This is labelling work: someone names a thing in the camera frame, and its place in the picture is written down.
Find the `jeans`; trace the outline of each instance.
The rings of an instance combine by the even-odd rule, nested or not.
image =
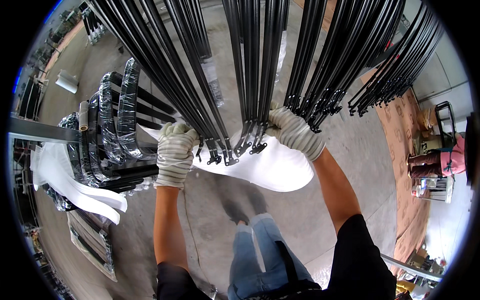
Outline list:
[[[255,253],[254,231],[264,260],[265,272],[261,271]],[[273,290],[288,283],[285,264],[275,244],[276,240],[282,241],[287,246],[269,213],[254,216],[251,219],[251,226],[237,225],[237,233],[233,241],[234,256],[230,267],[229,300],[244,299],[254,293]],[[295,265],[298,279],[313,282],[307,268],[288,246],[287,250]]]

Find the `white foam roll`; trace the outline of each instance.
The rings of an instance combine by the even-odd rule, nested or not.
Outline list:
[[[77,92],[78,87],[61,76],[58,77],[55,83],[71,93],[75,94]]]
[[[59,76],[65,78],[66,80],[70,81],[74,85],[78,85],[78,80],[75,77],[68,74],[68,72],[65,70],[60,70]]]
[[[80,102],[78,111],[78,130],[85,131],[88,129],[88,102]]]

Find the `white cloth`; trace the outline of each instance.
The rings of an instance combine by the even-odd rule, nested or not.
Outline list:
[[[159,139],[160,130],[140,127],[154,139]],[[239,137],[240,132],[232,136],[233,145]],[[262,152],[250,155],[247,151],[239,158],[240,161],[237,164],[229,167],[223,162],[218,165],[215,163],[207,165],[210,153],[204,145],[200,153],[202,162],[195,157],[193,165],[215,174],[244,179],[275,192],[295,191],[312,180],[312,167],[302,152],[289,149],[280,144],[276,138],[267,135],[264,136],[262,143],[268,144]],[[196,154],[197,150],[198,146],[195,146],[193,153]]]
[[[123,212],[127,210],[127,200],[120,194],[75,181],[64,144],[45,143],[43,147],[36,146],[30,155],[30,169],[34,185],[48,183],[78,208],[105,216],[115,224],[119,223],[120,215],[114,208]]]

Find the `stretch film roll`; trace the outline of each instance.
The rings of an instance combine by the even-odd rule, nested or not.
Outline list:
[[[88,129],[88,102],[80,102],[78,111],[78,130],[85,131]]]

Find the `work glove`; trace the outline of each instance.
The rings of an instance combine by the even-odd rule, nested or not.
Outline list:
[[[160,131],[156,165],[158,178],[153,186],[183,188],[183,182],[193,162],[192,148],[200,143],[195,129],[185,124],[168,122]]]
[[[276,137],[282,145],[301,151],[308,160],[316,160],[325,148],[322,136],[313,133],[305,120],[295,116],[290,109],[277,107],[278,104],[272,102],[265,133]]]

